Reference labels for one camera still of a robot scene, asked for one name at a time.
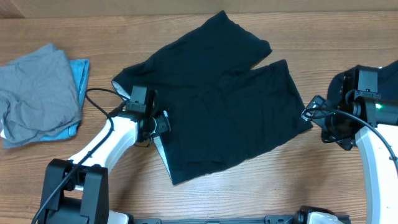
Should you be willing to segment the black shorts with patterned waistband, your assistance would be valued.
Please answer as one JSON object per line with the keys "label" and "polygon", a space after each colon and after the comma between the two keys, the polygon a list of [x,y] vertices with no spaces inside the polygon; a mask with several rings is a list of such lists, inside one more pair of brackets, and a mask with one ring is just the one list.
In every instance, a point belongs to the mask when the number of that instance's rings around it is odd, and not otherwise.
{"label": "black shorts with patterned waistband", "polygon": [[221,11],[113,78],[125,96],[136,85],[158,91],[171,125],[160,139],[173,184],[229,169],[312,127],[287,62],[258,67],[271,52]]}

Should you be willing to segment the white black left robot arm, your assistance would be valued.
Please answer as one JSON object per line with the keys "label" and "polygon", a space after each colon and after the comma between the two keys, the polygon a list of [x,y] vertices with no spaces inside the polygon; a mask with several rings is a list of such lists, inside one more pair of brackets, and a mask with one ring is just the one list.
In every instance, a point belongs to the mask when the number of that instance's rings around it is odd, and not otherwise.
{"label": "white black left robot arm", "polygon": [[134,86],[105,116],[105,126],[86,147],[47,165],[33,223],[133,223],[132,215],[109,208],[109,173],[130,147],[151,144],[171,130],[170,123],[159,110],[158,91],[145,86]]}

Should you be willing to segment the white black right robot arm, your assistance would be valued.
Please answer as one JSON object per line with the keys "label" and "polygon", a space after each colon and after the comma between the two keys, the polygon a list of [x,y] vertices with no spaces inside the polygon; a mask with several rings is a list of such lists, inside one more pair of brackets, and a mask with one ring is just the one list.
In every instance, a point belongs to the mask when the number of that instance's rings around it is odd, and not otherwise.
{"label": "white black right robot arm", "polygon": [[367,223],[397,223],[397,102],[378,91],[379,69],[345,72],[342,99],[332,105],[319,95],[301,117],[322,129],[324,143],[357,147],[363,163]]}

